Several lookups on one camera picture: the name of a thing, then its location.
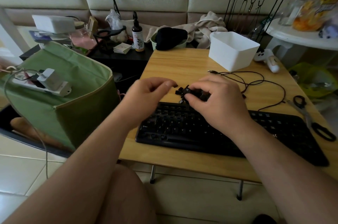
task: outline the crumpled cloth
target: crumpled cloth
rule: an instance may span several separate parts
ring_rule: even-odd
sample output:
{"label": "crumpled cloth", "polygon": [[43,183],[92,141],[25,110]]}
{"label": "crumpled cloth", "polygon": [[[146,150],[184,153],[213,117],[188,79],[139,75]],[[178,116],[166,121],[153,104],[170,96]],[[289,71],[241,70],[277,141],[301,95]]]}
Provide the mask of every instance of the crumpled cloth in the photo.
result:
{"label": "crumpled cloth", "polygon": [[[127,34],[132,35],[133,20],[122,20],[124,26],[127,27]],[[142,27],[143,38],[145,42],[150,42],[151,37],[157,33],[157,30],[168,26],[150,26],[146,24],[140,24]],[[210,34],[214,31],[227,32],[226,24],[222,17],[218,17],[213,12],[203,14],[199,21],[196,23],[178,25],[172,28],[184,29],[188,32],[188,43],[195,39],[198,42],[198,49],[208,49],[210,47]]]}

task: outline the white round table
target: white round table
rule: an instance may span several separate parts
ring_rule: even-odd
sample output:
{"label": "white round table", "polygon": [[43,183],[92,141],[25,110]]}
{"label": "white round table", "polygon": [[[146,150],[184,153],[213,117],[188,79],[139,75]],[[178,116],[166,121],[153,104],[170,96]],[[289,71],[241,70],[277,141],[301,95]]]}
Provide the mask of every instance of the white round table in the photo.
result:
{"label": "white round table", "polygon": [[[266,47],[273,50],[276,46],[281,47],[276,52],[276,57],[287,67],[295,65],[302,57],[308,47],[338,51],[337,38],[320,38],[318,31],[301,32],[292,28],[292,26],[281,26],[278,24],[279,19],[271,21],[266,25],[264,30],[267,34],[273,36]],[[331,54],[326,60],[328,63],[336,54]]]}

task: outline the black wire rack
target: black wire rack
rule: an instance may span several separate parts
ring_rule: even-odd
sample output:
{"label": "black wire rack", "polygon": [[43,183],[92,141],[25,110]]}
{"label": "black wire rack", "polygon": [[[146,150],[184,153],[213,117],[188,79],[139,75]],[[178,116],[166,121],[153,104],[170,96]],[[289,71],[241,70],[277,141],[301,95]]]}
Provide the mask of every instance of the black wire rack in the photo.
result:
{"label": "black wire rack", "polygon": [[228,31],[245,34],[260,43],[283,1],[229,0],[223,21]]}

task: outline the brown bottle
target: brown bottle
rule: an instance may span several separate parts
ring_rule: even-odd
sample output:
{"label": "brown bottle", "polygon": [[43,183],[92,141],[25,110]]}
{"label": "brown bottle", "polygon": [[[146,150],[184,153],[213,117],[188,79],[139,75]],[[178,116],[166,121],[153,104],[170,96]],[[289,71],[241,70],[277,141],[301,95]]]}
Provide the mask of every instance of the brown bottle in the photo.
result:
{"label": "brown bottle", "polygon": [[144,39],[142,27],[139,25],[139,21],[137,20],[137,13],[133,13],[134,25],[132,28],[133,32],[133,41],[136,51],[144,51]]}

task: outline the black keyboard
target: black keyboard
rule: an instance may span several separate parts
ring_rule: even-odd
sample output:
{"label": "black keyboard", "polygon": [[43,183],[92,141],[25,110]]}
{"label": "black keyboard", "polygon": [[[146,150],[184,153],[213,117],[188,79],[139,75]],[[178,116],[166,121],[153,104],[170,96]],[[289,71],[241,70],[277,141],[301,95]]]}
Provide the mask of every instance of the black keyboard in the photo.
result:
{"label": "black keyboard", "polygon": [[[315,166],[328,160],[298,116],[249,110],[251,118],[289,149]],[[187,104],[159,102],[156,111],[140,125],[136,142],[210,154],[244,158],[239,148],[209,125]]]}

